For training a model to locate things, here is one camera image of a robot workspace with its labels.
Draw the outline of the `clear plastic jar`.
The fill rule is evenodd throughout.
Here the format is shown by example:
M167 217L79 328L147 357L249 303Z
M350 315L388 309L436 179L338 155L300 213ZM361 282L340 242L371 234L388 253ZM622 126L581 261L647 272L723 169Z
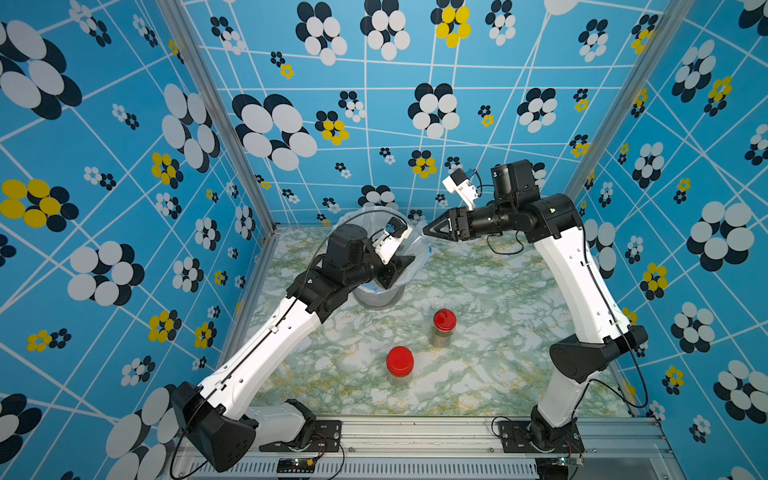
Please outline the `clear plastic jar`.
M413 255L394 255L386 265L382 265L379 269L376 274L376 282L384 289L391 289L414 260Z

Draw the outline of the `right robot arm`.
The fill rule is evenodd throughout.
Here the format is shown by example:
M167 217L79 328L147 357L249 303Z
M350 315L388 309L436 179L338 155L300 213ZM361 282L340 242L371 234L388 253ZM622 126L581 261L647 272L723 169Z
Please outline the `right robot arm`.
M491 177L494 197L478 206L479 194L469 175L453 171L443 185L464 204L445 211L423 232L453 242L521 232L554 275L574 332L550 347L554 372L528 427L533 447L551 452L575 431L575 412L588 386L613 361L645 343L648 334L631 323L610 294L572 200L564 194L542 196L528 160L497 165Z

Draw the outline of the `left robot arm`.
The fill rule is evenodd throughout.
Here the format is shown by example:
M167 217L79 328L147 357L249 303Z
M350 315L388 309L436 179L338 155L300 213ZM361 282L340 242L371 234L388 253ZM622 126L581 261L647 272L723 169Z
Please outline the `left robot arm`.
M229 360L199 384L180 383L171 404L182 438L217 472L236 465L253 447L276 442L302 449L313 440L315 415L300 401L252 409L251 402L285 358L359 286L391 288L414 261L398 252L413 231L393 216L380 229L343 223L298 274L266 323Z

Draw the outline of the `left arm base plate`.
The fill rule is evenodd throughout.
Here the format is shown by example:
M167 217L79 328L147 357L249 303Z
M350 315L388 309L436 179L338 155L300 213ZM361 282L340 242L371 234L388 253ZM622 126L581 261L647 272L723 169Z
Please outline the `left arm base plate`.
M338 453L339 441L342 436L343 422L337 419L316 420L311 434L302 435L301 439L307 439L306 444L299 445L296 442L273 442L258 447L260 452L287 453Z

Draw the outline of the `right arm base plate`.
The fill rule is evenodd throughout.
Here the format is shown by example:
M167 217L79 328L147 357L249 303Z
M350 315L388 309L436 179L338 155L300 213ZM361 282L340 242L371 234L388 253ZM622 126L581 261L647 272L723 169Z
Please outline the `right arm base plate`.
M557 454L574 456L584 452L574 422L552 428L546 422L503 419L491 426L505 453Z

